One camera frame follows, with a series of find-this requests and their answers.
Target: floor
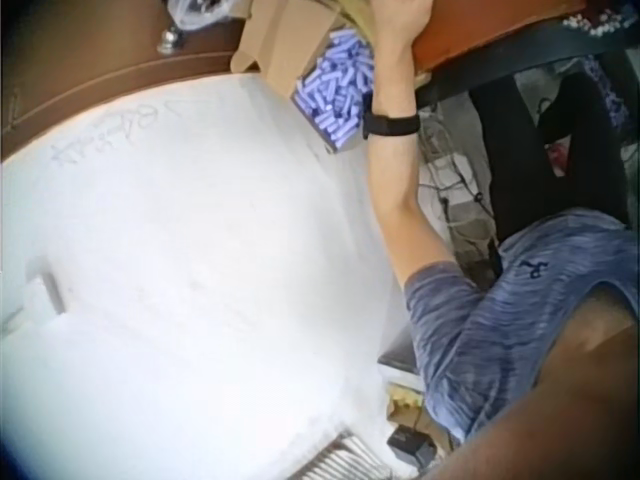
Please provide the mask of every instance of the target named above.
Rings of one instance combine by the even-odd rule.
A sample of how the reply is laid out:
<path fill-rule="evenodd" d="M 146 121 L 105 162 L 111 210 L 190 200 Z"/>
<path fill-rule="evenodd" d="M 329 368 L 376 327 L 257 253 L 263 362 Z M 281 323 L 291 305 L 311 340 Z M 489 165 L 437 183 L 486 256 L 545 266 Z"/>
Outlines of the floor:
<path fill-rule="evenodd" d="M 2 428 L 46 479 L 281 479 L 345 426 L 397 474 L 376 359 L 406 322 L 363 146 L 256 76 L 142 92 L 3 165 Z M 446 234 L 446 226 L 440 227 Z"/>

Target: black pants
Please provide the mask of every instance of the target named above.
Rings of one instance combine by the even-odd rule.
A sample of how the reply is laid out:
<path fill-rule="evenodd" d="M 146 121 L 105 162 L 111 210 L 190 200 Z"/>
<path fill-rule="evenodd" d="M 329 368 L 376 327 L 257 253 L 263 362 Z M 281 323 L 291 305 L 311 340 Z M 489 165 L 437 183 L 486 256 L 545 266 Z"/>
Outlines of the black pants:
<path fill-rule="evenodd" d="M 499 242 L 570 207 L 599 210 L 629 223 L 620 144 L 600 90 L 586 74 L 562 80 L 537 127 L 512 77 L 469 94 L 489 157 Z M 556 177 L 545 144 L 569 135 L 567 172 Z"/>

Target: brown wooden board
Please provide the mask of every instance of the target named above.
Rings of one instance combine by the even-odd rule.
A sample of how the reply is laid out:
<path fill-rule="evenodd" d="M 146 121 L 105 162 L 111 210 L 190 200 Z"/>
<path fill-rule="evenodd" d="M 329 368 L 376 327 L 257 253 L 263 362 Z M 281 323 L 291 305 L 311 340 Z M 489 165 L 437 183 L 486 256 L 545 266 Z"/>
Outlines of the brown wooden board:
<path fill-rule="evenodd" d="M 431 21 L 413 44 L 418 71 L 430 71 L 526 25 L 571 14 L 586 0 L 435 0 Z"/>
<path fill-rule="evenodd" d="M 160 0 L 39 0 L 2 45 L 2 159 L 100 103 L 187 78 L 229 72 L 243 21 L 190 33 L 172 56 L 156 47 L 170 17 Z"/>

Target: heathered blue shirt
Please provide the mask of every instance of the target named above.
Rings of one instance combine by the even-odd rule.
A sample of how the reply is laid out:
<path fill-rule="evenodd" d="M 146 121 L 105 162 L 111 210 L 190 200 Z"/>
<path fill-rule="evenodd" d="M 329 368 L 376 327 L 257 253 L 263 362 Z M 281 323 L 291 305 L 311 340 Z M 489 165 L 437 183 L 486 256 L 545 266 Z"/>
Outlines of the heathered blue shirt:
<path fill-rule="evenodd" d="M 507 239 L 488 293 L 452 262 L 414 274 L 405 295 L 433 418 L 464 441 L 524 396 L 595 286 L 626 297 L 637 320 L 638 248 L 618 220 L 572 209 Z"/>

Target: black watch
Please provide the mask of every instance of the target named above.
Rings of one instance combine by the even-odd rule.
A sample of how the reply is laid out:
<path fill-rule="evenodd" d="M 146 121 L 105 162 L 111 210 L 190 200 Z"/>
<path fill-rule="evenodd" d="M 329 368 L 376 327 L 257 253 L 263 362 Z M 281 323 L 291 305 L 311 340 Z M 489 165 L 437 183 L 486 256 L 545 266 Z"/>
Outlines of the black watch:
<path fill-rule="evenodd" d="M 411 117 L 389 118 L 384 115 L 375 115 L 371 111 L 372 95 L 365 95 L 364 115 L 362 116 L 362 136 L 366 140 L 369 135 L 381 137 L 404 137 L 418 133 L 420 130 L 420 117 L 416 113 Z"/>

